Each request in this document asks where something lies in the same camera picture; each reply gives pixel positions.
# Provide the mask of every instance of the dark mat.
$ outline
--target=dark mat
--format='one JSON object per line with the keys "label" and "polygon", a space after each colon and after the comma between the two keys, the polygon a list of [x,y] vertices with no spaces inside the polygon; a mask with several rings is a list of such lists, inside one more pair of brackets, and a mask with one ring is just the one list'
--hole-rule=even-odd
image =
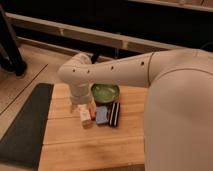
{"label": "dark mat", "polygon": [[52,95],[52,84],[38,84],[0,141],[0,162],[37,169]]}

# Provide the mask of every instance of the blue object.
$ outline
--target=blue object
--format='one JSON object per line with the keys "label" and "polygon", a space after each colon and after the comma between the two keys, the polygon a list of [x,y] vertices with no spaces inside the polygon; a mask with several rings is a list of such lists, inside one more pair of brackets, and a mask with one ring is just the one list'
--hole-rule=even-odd
{"label": "blue object", "polygon": [[96,108],[96,123],[98,125],[108,123],[107,112],[106,106],[99,106]]}

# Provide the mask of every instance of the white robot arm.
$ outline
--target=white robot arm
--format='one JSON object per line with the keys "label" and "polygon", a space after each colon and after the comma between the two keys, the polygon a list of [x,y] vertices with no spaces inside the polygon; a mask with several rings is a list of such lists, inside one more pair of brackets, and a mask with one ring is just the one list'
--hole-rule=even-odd
{"label": "white robot arm", "polygon": [[213,54],[196,49],[154,52],[91,65],[78,54],[59,69],[76,104],[88,84],[149,87],[144,112],[146,171],[212,171]]}

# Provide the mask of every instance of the bowl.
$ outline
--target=bowl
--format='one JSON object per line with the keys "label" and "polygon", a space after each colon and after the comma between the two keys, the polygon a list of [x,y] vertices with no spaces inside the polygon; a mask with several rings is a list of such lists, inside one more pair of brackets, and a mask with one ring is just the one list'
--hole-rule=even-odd
{"label": "bowl", "polygon": [[101,104],[107,104],[117,100],[120,94],[119,87],[111,84],[93,84],[91,91],[95,102]]}

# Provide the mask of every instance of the wooden table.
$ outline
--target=wooden table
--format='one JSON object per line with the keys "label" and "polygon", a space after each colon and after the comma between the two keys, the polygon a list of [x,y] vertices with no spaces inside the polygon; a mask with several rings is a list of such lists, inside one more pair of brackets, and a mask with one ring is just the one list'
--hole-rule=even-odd
{"label": "wooden table", "polygon": [[117,128],[84,129],[70,112],[70,90],[54,86],[42,147],[40,171],[78,171],[144,164],[143,110],[146,89],[120,87]]}

